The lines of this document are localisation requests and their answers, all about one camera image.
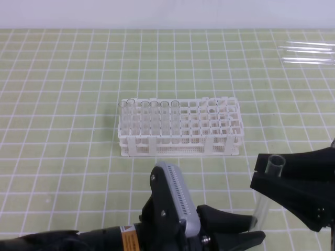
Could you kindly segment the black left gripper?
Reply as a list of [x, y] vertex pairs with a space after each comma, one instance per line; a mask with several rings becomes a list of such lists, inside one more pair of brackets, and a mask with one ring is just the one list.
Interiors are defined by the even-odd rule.
[[135, 227], [141, 250], [247, 250], [266, 237], [263, 231], [247, 232], [256, 222], [252, 215], [206, 204], [196, 209], [188, 192], [152, 191], [139, 218]]

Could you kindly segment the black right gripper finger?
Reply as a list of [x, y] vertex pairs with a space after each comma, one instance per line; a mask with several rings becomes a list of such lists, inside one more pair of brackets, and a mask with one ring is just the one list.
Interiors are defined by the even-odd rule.
[[334, 148], [291, 153], [259, 154], [255, 179], [334, 180]]
[[334, 227], [334, 180], [255, 179], [250, 187], [283, 206], [310, 230]]

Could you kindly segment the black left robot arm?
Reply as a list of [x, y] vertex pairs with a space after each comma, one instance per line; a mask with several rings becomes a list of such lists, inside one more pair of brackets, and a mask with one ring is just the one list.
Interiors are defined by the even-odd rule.
[[248, 250], [262, 244], [265, 233], [250, 232], [252, 216], [200, 205], [195, 233], [186, 235], [186, 221], [176, 210], [159, 209], [150, 198], [140, 222], [82, 232], [61, 230], [1, 240], [1, 250]]

